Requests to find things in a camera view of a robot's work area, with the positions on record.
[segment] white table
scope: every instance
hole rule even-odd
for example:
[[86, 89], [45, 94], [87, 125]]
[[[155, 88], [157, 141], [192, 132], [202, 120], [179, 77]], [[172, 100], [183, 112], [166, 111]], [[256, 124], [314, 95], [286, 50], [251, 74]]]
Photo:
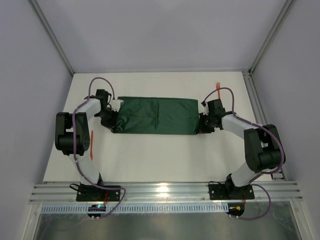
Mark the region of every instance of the white table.
[[[235, 96], [235, 111], [254, 121], [249, 96], [241, 72], [150, 72], [75, 74], [64, 112], [72, 113], [88, 95], [94, 77], [108, 79], [116, 96], [175, 97], [200, 102], [216, 88], [229, 87]], [[111, 92], [103, 80], [96, 89]], [[218, 94], [210, 97], [217, 99]], [[221, 90], [226, 111], [231, 110], [231, 95]], [[245, 162], [244, 141], [225, 130], [199, 135], [114, 134], [100, 125], [100, 118], [89, 121], [93, 129], [93, 162], [105, 182], [208, 182], [224, 181]], [[54, 144], [44, 176], [46, 182], [79, 181], [71, 160]], [[269, 175], [259, 181], [270, 181]]]

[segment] dark green towel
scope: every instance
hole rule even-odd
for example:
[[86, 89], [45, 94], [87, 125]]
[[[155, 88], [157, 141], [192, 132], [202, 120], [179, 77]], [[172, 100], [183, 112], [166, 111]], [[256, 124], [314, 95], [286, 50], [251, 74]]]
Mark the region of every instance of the dark green towel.
[[198, 100], [166, 97], [121, 96], [113, 129], [117, 134], [196, 135]]

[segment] black mounting plate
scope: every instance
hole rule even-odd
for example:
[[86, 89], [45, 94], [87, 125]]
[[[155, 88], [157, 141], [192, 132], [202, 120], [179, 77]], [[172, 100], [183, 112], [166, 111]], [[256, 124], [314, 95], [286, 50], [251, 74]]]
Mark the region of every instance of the black mounting plate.
[[[118, 185], [104, 185], [105, 188], [117, 189], [120, 188]], [[120, 190], [103, 190], [97, 189], [91, 185], [80, 185], [76, 194], [77, 202], [104, 202], [107, 195], [108, 202], [119, 202], [120, 201]]]
[[[239, 198], [231, 199], [228, 195], [224, 183], [209, 182], [208, 187], [210, 200], [241, 200], [241, 195], [239, 196]], [[246, 200], [255, 199], [255, 194], [251, 185], [247, 188], [247, 190], [244, 190], [243, 192]]]

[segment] green cloth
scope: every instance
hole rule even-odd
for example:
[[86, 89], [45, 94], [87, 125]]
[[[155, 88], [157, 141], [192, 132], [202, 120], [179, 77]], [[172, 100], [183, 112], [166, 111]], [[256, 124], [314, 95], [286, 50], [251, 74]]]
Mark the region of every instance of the green cloth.
[[121, 96], [113, 132], [117, 134], [196, 135], [198, 100]]

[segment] gray wall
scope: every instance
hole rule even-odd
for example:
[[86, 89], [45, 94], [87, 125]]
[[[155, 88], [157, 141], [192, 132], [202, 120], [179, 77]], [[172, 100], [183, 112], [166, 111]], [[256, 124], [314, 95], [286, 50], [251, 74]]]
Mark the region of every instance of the gray wall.
[[26, 224], [71, 76], [27, 0], [0, 1], [0, 212], [2, 240]]
[[268, 118], [280, 131], [285, 171], [320, 226], [320, 1], [296, 1], [254, 73]]
[[285, 0], [38, 0], [77, 73], [248, 69]]

